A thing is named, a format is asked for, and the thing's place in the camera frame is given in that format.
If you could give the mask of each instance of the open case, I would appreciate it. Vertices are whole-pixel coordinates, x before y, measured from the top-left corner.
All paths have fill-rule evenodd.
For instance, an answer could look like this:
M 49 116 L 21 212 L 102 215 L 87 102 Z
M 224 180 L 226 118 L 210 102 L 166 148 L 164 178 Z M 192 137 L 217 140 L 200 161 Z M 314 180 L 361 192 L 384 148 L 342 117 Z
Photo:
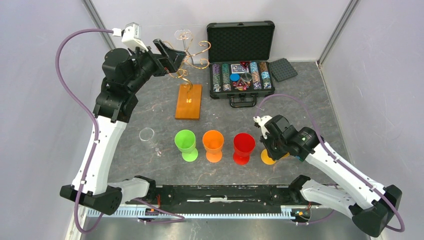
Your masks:
M 266 97 L 275 92 L 267 62 L 274 28 L 272 21 L 207 25 L 207 40 L 211 44 L 208 52 L 211 98 L 229 99 L 233 108 L 253 107 L 258 97 Z M 232 74 L 239 75 L 239 79 L 230 79 Z

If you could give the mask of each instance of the case handle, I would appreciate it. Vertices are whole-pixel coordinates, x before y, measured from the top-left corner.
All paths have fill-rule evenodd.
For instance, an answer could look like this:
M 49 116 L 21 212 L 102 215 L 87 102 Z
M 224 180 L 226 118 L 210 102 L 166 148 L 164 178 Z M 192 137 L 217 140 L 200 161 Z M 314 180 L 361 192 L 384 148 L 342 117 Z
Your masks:
M 256 105 L 256 96 L 252 96 L 252 101 L 246 101 L 245 97 L 240 97 L 240 101 L 234 101 L 234 97 L 229 99 L 229 105 L 232 108 L 251 108 Z

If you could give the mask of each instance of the white wall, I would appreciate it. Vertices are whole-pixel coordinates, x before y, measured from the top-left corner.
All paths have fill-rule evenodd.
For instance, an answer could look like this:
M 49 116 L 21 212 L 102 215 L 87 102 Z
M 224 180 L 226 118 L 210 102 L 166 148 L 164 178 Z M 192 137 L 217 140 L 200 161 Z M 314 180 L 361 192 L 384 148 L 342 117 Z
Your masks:
M 384 239 L 423 233 L 423 9 L 422 0 L 360 1 L 323 63 L 350 159 L 403 191 L 406 232 L 385 230 Z
M 82 162 L 92 124 L 59 83 L 56 50 L 94 28 L 80 1 L 0 1 L 0 239 L 64 239 L 73 203 L 59 197 Z M 61 69 L 94 106 L 108 51 L 98 33 L 71 40 Z
M 315 61 L 349 0 L 93 0 L 93 3 L 109 29 L 123 29 L 131 22 L 142 25 L 142 40 L 148 46 L 160 38 L 182 49 L 174 33 L 181 28 L 189 29 L 195 36 L 190 48 L 192 54 L 204 49 L 197 43 L 206 40 L 209 23 L 271 20 L 275 23 L 271 60 Z M 117 47 L 124 47 L 118 38 L 114 41 Z

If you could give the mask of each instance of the poker chip stack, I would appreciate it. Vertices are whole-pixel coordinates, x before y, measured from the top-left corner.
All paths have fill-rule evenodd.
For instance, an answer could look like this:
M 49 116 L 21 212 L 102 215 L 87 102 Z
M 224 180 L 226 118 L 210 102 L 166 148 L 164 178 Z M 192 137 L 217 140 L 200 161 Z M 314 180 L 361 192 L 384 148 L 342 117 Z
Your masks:
M 270 72 L 267 68 L 266 62 L 259 63 L 260 71 L 262 72 L 262 81 L 263 81 L 263 89 L 271 89 L 271 78 L 270 78 Z
M 224 91 L 231 91 L 230 69 L 228 67 L 229 66 L 226 63 L 222 65 L 222 82 L 223 82 L 222 88 Z
M 213 91 L 215 93 L 221 92 L 221 81 L 220 81 L 220 66 L 218 64 L 214 64 L 212 66 L 212 82 L 213 82 Z
M 250 63 L 250 71 L 252 74 L 253 89 L 254 90 L 262 89 L 261 78 L 259 76 L 259 71 L 258 71 L 258 64 L 256 62 Z

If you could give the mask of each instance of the wooden board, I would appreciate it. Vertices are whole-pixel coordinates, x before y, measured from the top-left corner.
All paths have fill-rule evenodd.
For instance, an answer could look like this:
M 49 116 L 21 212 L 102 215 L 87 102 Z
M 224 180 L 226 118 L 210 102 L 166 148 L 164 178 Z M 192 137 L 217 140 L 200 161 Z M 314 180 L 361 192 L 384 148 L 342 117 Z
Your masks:
M 177 120 L 199 120 L 200 104 L 202 101 L 202 85 L 193 84 L 189 94 L 191 102 L 187 102 L 187 88 L 179 86 L 178 100 L 176 102 L 175 119 Z

